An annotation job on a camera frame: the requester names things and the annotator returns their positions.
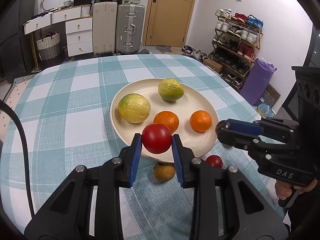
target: orange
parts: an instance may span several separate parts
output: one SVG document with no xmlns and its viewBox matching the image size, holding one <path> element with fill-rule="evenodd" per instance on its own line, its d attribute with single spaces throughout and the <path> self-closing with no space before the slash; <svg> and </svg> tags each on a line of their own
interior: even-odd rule
<svg viewBox="0 0 320 240">
<path fill-rule="evenodd" d="M 211 116 L 203 110 L 194 112 L 190 117 L 190 125 L 197 132 L 205 132 L 212 124 Z"/>
<path fill-rule="evenodd" d="M 156 114 L 153 123 L 162 123 L 169 128 L 171 133 L 174 133 L 178 129 L 179 118 L 173 112 L 162 111 Z"/>
</svg>

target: hand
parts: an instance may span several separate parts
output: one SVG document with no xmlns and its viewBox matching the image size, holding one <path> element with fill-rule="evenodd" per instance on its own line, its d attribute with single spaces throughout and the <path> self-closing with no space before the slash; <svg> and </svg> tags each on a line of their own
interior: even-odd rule
<svg viewBox="0 0 320 240">
<path fill-rule="evenodd" d="M 294 189 L 302 189 L 302 191 L 300 192 L 300 194 L 302 194 L 304 192 L 309 192 L 309 191 L 313 190 L 313 188 L 316 186 L 317 182 L 318 181 L 316 179 L 314 179 L 313 182 L 311 182 L 311 184 L 308 187 L 302 188 L 302 187 L 298 187 L 298 186 L 293 186 L 293 188 Z M 276 184 L 275 184 L 275 189 L 276 189 L 276 194 L 277 194 L 278 198 L 280 198 L 281 200 L 285 200 L 287 197 L 290 197 L 292 194 L 291 187 L 292 187 L 292 184 L 277 180 Z"/>
</svg>

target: red tomato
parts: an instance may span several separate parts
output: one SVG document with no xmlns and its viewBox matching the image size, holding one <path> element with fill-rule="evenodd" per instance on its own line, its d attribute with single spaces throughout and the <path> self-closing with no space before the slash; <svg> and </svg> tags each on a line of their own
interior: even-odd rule
<svg viewBox="0 0 320 240">
<path fill-rule="evenodd" d="M 142 131 L 141 139 L 145 148 L 153 154 L 166 152 L 172 143 L 169 128 L 161 123 L 146 126 Z"/>
<path fill-rule="evenodd" d="M 222 169 L 223 161 L 218 155 L 210 155 L 206 160 L 212 167 Z"/>
</svg>

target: screw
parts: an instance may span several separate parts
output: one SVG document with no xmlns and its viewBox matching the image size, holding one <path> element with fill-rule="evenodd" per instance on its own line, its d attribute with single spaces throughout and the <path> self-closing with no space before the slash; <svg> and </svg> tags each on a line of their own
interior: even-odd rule
<svg viewBox="0 0 320 240">
<path fill-rule="evenodd" d="M 112 159 L 112 162 L 113 162 L 114 164 L 119 164 L 119 163 L 122 162 L 122 160 L 121 160 L 121 158 L 119 158 L 119 157 L 115 157 L 115 158 Z"/>
<path fill-rule="evenodd" d="M 76 166 L 76 172 L 82 172 L 82 171 L 84 171 L 83 165 Z"/>
<path fill-rule="evenodd" d="M 193 158 L 192 160 L 193 164 L 200 164 L 201 163 L 201 159 L 200 158 Z"/>
<path fill-rule="evenodd" d="M 238 168 L 236 166 L 230 166 L 228 169 L 232 173 L 236 173 L 238 171 Z"/>
</svg>

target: silver suitcase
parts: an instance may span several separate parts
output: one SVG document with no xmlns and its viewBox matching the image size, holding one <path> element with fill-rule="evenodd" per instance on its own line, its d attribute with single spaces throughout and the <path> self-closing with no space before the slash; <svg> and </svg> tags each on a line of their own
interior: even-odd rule
<svg viewBox="0 0 320 240">
<path fill-rule="evenodd" d="M 116 2 L 99 2 L 93 5 L 92 44 L 93 53 L 115 51 Z"/>
<path fill-rule="evenodd" d="M 140 49 L 144 6 L 141 4 L 118 5 L 116 24 L 116 52 L 137 54 Z"/>
</svg>

